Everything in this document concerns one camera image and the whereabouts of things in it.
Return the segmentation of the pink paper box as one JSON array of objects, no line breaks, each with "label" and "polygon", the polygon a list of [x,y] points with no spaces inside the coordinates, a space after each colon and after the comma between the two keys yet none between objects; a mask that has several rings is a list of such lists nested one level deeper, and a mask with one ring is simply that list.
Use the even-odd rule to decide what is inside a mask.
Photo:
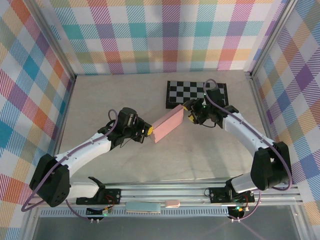
[{"label": "pink paper box", "polygon": [[153,131],[151,133],[151,138],[153,141],[157,143],[167,136],[183,122],[183,118],[184,107],[179,104],[152,124]]}]

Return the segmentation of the black grey folding chessboard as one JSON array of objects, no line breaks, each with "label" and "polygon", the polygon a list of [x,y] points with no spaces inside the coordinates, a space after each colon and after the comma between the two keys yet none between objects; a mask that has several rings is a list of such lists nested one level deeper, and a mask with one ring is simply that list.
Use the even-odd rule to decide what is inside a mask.
[{"label": "black grey folding chessboard", "polygon": [[166,109],[174,109],[184,102],[203,98],[204,82],[195,81],[168,81],[166,87]]}]

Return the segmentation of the light blue oblong pad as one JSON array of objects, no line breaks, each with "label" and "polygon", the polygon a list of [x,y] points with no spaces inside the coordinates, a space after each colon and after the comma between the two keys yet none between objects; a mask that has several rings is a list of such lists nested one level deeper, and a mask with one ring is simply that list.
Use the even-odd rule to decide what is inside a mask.
[{"label": "light blue oblong pad", "polygon": [[130,213],[147,213],[147,214],[160,214],[161,204],[154,202],[127,202],[125,209]]}]

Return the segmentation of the black controller board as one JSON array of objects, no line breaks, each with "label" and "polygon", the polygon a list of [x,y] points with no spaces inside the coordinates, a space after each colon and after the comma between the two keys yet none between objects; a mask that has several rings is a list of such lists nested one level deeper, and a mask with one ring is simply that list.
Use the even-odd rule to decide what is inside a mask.
[{"label": "black controller board", "polygon": [[86,209],[86,214],[87,215],[108,216],[112,212],[113,212],[113,207],[112,206],[104,207],[104,208],[101,208],[101,209],[97,209],[97,208],[87,208]]},{"label": "black controller board", "polygon": [[228,206],[228,217],[230,219],[241,219],[244,218],[246,212],[249,210],[248,206]]}]

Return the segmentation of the aluminium side rail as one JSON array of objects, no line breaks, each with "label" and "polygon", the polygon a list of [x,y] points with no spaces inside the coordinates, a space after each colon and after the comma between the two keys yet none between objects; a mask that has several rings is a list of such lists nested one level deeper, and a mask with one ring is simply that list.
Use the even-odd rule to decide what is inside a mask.
[{"label": "aluminium side rail", "polygon": [[276,143],[273,139],[270,139],[270,129],[265,119],[266,115],[255,81],[248,72],[245,77],[263,126],[263,133],[253,133],[250,139],[254,142],[250,177],[259,190],[275,189],[283,191],[284,188],[278,187],[278,184],[292,181],[288,146],[283,142]]},{"label": "aluminium side rail", "polygon": [[64,109],[62,113],[59,113],[59,116],[57,118],[56,130],[53,131],[54,139],[50,141],[50,144],[47,150],[47,153],[51,154],[52,156],[57,155],[61,149],[61,144],[63,140],[64,131],[66,128],[66,122],[68,118],[69,108],[70,108],[76,80],[77,79],[71,81],[69,91],[66,91],[64,95],[64,103],[65,103]]}]

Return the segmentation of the aluminium mounting rail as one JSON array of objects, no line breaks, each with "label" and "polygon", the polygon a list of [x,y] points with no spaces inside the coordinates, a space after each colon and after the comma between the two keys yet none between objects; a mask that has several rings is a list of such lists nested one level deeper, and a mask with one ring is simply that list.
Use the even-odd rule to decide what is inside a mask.
[{"label": "aluminium mounting rail", "polygon": [[[125,184],[103,184],[103,189],[121,189],[120,204],[125,205],[127,202],[150,202],[164,204],[168,200],[179,200],[181,206],[199,206],[204,205],[221,205],[235,206],[244,205],[245,203],[211,203],[210,199],[205,196],[207,188],[223,188],[224,182],[208,181],[162,181],[162,182],[138,182]],[[297,186],[292,186],[289,190],[280,191],[273,188],[265,191],[250,190],[254,194],[256,203],[270,205],[294,205],[301,204],[302,197]],[[70,199],[72,204],[76,204],[77,199]]]}]

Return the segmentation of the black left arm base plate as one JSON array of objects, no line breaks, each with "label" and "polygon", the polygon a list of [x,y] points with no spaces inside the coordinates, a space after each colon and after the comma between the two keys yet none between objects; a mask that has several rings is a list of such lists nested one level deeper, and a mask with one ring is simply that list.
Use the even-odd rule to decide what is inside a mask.
[{"label": "black left arm base plate", "polygon": [[77,205],[119,205],[122,190],[120,188],[105,188],[99,190],[94,197],[79,197],[76,199]]}]

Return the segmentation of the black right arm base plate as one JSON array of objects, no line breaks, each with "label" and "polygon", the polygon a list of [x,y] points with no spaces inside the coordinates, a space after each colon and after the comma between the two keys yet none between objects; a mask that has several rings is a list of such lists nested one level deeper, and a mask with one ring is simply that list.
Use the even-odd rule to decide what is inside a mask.
[{"label": "black right arm base plate", "polygon": [[254,203],[254,194],[249,190],[237,193],[229,186],[225,187],[208,187],[204,194],[210,199],[212,204],[218,203]]}]

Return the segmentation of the aluminium frame post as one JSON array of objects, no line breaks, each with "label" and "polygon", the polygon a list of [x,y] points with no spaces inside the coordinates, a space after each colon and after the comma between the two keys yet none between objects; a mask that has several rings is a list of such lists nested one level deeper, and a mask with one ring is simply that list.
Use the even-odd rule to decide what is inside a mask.
[{"label": "aluminium frame post", "polygon": [[39,28],[42,31],[42,34],[46,38],[48,44],[51,46],[52,50],[56,54],[57,58],[61,62],[61,65],[64,67],[66,72],[70,75],[71,81],[73,83],[76,82],[76,74],[73,71],[67,56],[63,52],[61,46],[58,43],[57,38],[54,36],[54,33],[48,24],[44,14],[41,12],[40,8],[38,7],[36,0],[23,0],[26,7],[30,11],[31,15],[34,17],[36,23],[38,24]]},{"label": "aluminium frame post", "polygon": [[244,72],[248,80],[253,80],[266,61],[275,41],[289,19],[299,0],[274,0],[258,37],[253,45]]}]

